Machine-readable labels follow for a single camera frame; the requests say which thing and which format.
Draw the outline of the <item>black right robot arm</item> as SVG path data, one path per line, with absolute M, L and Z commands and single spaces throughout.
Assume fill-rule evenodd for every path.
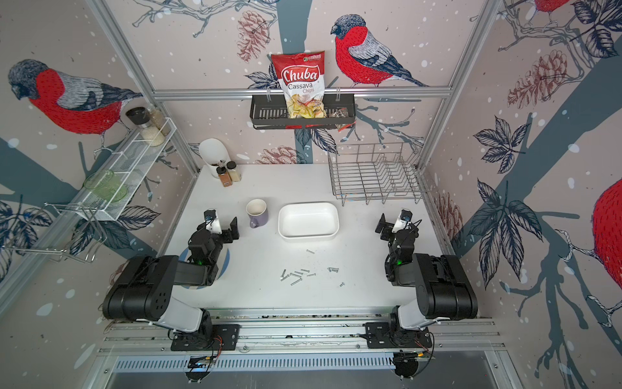
M 479 311 L 476 294 L 457 256 L 416 253 L 420 220 L 403 209 L 396 222 L 381 216 L 375 233 L 387 242 L 384 262 L 387 280 L 396 287 L 414 289 L 408 304 L 395 306 L 389 334 L 419 332 L 443 321 L 474 319 Z

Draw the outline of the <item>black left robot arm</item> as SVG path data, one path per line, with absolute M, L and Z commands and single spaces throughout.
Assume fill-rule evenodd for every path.
M 222 229 L 216 211 L 207 210 L 204 222 L 188 241 L 189 259 L 182 262 L 177 255 L 137 255 L 130 259 L 105 296 L 103 315 L 110 320 L 147 322 L 210 340 L 210 314 L 174 298 L 173 288 L 213 285 L 224 246 L 239 238 L 237 218 Z

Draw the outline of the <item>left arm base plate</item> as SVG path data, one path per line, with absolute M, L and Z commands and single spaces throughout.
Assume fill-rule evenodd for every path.
M 194 352 L 204 350 L 233 351 L 239 337 L 241 326 L 238 324 L 217 324 L 210 327 L 207 334 L 200 329 L 198 332 L 175 332 L 172 335 L 171 350 L 173 352 Z

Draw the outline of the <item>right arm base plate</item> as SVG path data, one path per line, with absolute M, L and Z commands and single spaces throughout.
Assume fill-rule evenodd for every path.
M 368 348 L 432 348 L 429 331 L 408 331 L 394 329 L 388 322 L 369 322 L 364 325 L 364 334 Z

